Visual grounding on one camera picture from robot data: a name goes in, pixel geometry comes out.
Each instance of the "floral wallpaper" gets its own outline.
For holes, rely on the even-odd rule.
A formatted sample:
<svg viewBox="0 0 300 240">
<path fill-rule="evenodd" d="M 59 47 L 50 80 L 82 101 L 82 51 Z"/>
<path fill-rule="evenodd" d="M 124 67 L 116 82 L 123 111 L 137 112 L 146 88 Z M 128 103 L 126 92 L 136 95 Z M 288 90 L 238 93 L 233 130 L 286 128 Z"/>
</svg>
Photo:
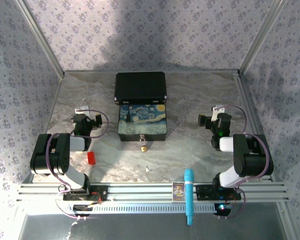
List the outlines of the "floral wallpaper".
<svg viewBox="0 0 300 240">
<path fill-rule="evenodd" d="M 61 67 L 239 69 L 272 0 L 27 0 Z"/>
<path fill-rule="evenodd" d="M 300 0 L 288 1 L 244 78 L 300 227 Z"/>
<path fill-rule="evenodd" d="M 58 77 L 14 1 L 0 0 L 0 239 L 14 216 Z"/>
</svg>

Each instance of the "marble surface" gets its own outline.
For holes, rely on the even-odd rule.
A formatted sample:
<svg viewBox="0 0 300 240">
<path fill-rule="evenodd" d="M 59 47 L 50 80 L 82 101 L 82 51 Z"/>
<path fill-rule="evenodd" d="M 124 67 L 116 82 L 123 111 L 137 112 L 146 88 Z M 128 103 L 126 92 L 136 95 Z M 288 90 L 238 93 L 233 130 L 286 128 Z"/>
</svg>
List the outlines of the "marble surface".
<svg viewBox="0 0 300 240">
<path fill-rule="evenodd" d="M 187 168 L 194 170 L 196 182 L 210 182 L 217 173 L 233 164 L 233 154 L 212 148 L 211 131 L 198 126 L 198 114 L 211 116 L 212 106 L 240 105 L 232 73 L 166 73 L 166 140 L 148 142 L 147 152 L 141 152 L 139 142 L 121 142 L 119 139 L 119 106 L 114 102 L 115 75 L 66 72 L 48 129 L 49 133 L 70 133 L 73 129 L 70 118 L 79 106 L 88 105 L 109 117 L 108 132 L 93 139 L 90 145 L 96 165 L 88 164 L 86 152 L 70 154 L 70 163 L 87 174 L 91 182 L 183 181 Z M 230 108 L 225 112 L 232 115 L 231 134 L 242 132 L 242 113 Z M 104 124 L 91 135 L 99 135 L 105 127 Z M 36 175 L 33 181 L 55 180 Z"/>
</svg>

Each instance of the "red object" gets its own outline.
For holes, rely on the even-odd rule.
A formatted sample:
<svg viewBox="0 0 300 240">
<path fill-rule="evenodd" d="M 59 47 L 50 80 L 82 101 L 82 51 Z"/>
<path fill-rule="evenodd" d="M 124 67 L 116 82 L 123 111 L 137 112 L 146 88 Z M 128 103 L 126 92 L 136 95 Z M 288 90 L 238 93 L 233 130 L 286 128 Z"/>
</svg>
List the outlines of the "red object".
<svg viewBox="0 0 300 240">
<path fill-rule="evenodd" d="M 95 153 L 93 151 L 89 151 L 86 155 L 88 156 L 89 165 L 95 165 L 96 164 Z"/>
</svg>

